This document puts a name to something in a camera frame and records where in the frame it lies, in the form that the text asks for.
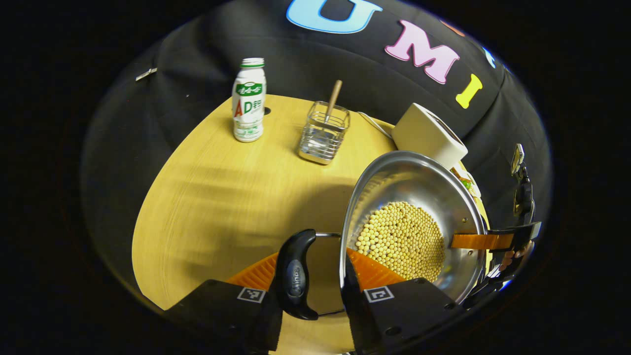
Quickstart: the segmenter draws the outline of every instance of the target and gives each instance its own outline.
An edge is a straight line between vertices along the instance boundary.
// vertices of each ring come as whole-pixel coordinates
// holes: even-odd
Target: wooden table
[[[265,104],[271,113],[263,136],[252,143],[232,135],[231,100],[217,107],[177,147],[144,199],[133,237],[134,273],[142,293],[164,310],[205,280],[227,280],[278,251],[298,231],[341,232],[357,179],[374,159],[396,149],[352,112],[333,162],[315,164],[297,155],[312,102],[267,95]],[[307,253],[308,302],[320,313],[342,308],[338,253],[339,241],[329,238]],[[314,322],[283,314],[276,353],[352,349],[345,313]]]

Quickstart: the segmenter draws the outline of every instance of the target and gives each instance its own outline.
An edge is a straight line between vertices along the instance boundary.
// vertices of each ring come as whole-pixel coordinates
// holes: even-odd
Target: bottle
[[[232,86],[232,118],[235,138],[242,142],[259,139],[263,134],[265,80],[263,58],[245,58]]]

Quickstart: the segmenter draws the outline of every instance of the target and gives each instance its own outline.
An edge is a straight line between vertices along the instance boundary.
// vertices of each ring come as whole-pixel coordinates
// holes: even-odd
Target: letter m
[[[386,53],[402,61],[409,61],[408,52],[412,47],[414,65],[423,66],[433,61],[432,65],[425,67],[425,73],[441,84],[446,83],[447,73],[451,66],[460,59],[458,54],[446,45],[430,48],[430,41],[425,31],[408,21],[400,20],[400,22],[403,25],[403,32],[394,45],[386,47]]]

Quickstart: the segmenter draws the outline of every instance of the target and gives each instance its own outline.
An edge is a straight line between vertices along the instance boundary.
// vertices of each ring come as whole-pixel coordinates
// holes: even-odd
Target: wire basket
[[[331,115],[326,117],[328,107],[327,102],[314,102],[298,146],[299,156],[320,164],[331,163],[351,121],[349,111],[338,105],[333,106]]]

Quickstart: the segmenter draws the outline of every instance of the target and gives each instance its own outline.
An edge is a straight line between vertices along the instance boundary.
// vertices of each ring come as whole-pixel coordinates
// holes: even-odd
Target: metal bowl
[[[345,247],[353,248],[374,210],[401,201],[431,214],[445,239],[445,247],[451,244],[454,233],[486,234],[473,197],[450,171],[418,153],[405,150],[386,153],[366,168],[348,202],[339,258],[341,287],[345,277]],[[484,251],[446,248],[444,266],[434,285],[460,303],[476,284],[484,262]]]

